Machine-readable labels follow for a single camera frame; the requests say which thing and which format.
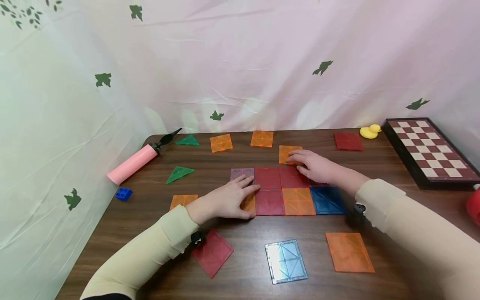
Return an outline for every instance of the green triangle tile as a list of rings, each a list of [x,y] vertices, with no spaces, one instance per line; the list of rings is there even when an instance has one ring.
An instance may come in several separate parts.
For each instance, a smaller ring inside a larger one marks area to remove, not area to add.
[[[166,184],[170,184],[170,183],[172,183],[173,181],[175,181],[175,180],[177,180],[177,179],[180,179],[180,178],[182,178],[183,176],[186,176],[186,175],[192,173],[193,171],[195,171],[195,170],[194,170],[194,169],[190,169],[190,168],[184,168],[184,167],[178,167],[178,166],[176,166],[175,169],[173,169],[173,172],[170,174],[170,177],[168,178]]]
[[[183,139],[181,139],[179,141],[176,141],[175,144],[177,144],[177,145],[200,146],[197,139],[195,139],[195,137],[191,134],[187,137],[184,137]]]

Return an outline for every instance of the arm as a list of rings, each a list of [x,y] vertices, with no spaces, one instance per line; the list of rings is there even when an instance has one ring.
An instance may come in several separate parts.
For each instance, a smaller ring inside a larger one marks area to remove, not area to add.
[[[480,295],[480,244],[469,235],[383,180],[371,180],[308,150],[291,155],[287,161],[305,165],[297,167],[302,174],[334,184],[364,205],[372,226],[439,275],[447,299],[469,300]]]
[[[215,217],[249,219],[240,203],[260,188],[242,175],[226,185],[162,216],[110,257],[88,282],[80,299],[120,294],[134,300],[138,289],[168,260],[183,253],[198,225]]]

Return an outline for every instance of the blue magnetic tile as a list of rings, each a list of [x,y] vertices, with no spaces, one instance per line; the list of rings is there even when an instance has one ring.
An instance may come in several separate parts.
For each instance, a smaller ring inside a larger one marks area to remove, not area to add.
[[[265,251],[273,284],[308,278],[297,240],[267,244]]]
[[[345,208],[338,188],[334,186],[310,187],[317,215],[343,215]]]

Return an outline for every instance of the hand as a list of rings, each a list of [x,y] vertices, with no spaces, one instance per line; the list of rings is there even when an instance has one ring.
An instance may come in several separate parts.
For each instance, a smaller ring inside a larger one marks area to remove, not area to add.
[[[188,204],[187,212],[197,224],[216,216],[251,219],[255,214],[240,209],[240,204],[245,197],[260,189],[258,184],[249,186],[252,181],[253,176],[245,178],[245,175],[241,175]]]
[[[309,179],[319,182],[334,184],[337,175],[341,173],[342,166],[326,159],[310,150],[294,150],[288,155],[287,162],[298,161],[305,166],[297,166],[300,173]]]
[[[336,185],[355,197],[360,187],[370,178],[352,169],[343,167],[309,150],[294,150],[289,153],[287,162],[298,161],[305,166],[297,166],[300,173],[309,179]]]

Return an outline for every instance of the green bird print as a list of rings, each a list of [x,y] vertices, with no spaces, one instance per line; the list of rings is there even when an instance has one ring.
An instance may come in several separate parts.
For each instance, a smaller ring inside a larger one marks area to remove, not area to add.
[[[430,102],[430,100],[425,100],[423,101],[423,98],[420,98],[419,100],[415,101],[415,102],[412,102],[412,104],[410,104],[409,106],[407,106],[406,108],[408,109],[411,109],[411,110],[417,110],[419,109],[422,105],[425,105],[427,103]]]
[[[213,111],[213,114],[210,116],[212,120],[220,121],[222,120],[223,114],[217,114],[216,110]]]
[[[320,64],[320,67],[318,67],[317,70],[313,71],[312,75],[318,75],[318,73],[320,73],[320,76],[322,76],[322,74],[327,70],[328,66],[331,65],[332,62],[333,60],[322,61],[322,63]]]
[[[65,199],[67,199],[67,204],[69,205],[68,209],[72,210],[77,207],[77,205],[80,203],[82,200],[79,195],[77,195],[77,190],[73,189],[72,190],[72,196],[70,195],[65,195],[63,196]]]
[[[97,87],[103,86],[103,84],[110,87],[110,77],[112,77],[111,73],[95,74]]]
[[[138,5],[130,5],[130,10],[132,11],[132,19],[136,19],[137,17],[140,21],[143,22],[142,19],[142,7]]]

